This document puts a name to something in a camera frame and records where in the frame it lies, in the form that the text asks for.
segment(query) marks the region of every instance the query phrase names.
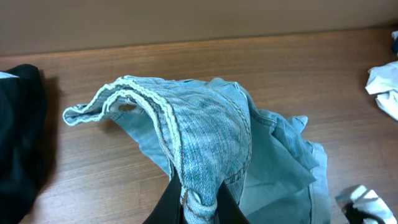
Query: wood grain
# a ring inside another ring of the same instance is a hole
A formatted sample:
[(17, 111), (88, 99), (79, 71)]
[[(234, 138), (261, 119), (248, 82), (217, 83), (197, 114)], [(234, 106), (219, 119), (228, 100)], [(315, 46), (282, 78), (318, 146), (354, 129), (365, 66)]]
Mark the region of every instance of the wood grain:
[(398, 124), (364, 86), (367, 70), (397, 60), (391, 29), (145, 45), (0, 57), (0, 69), (39, 67), (48, 81), (57, 167), (27, 223), (142, 223), (168, 178), (110, 121), (68, 127), (60, 113), (125, 74), (239, 82), (260, 108), (305, 114), (303, 136), (324, 145), (333, 223), (345, 187), (365, 184), (398, 213)]

